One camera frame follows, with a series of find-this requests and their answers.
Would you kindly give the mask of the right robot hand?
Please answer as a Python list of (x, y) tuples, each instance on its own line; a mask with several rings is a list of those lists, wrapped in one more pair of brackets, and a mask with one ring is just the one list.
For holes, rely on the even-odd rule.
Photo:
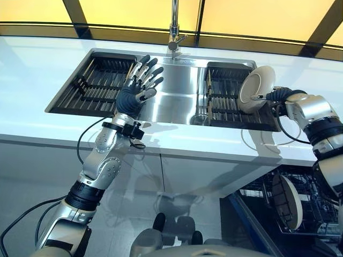
[(273, 89), (271, 93), (267, 93), (266, 95), (255, 95), (252, 96), (251, 99), (254, 101), (258, 100), (267, 100), (272, 102), (281, 102), (284, 103), (288, 97), (294, 94), (307, 94), (303, 90), (292, 90), (288, 87), (276, 87)]

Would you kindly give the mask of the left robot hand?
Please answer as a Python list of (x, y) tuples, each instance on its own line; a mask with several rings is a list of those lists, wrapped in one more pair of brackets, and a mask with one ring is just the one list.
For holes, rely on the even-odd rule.
[(157, 62), (146, 55), (133, 64), (116, 98), (118, 113), (137, 118), (144, 103), (156, 96), (156, 87), (163, 82), (163, 67), (156, 68)]

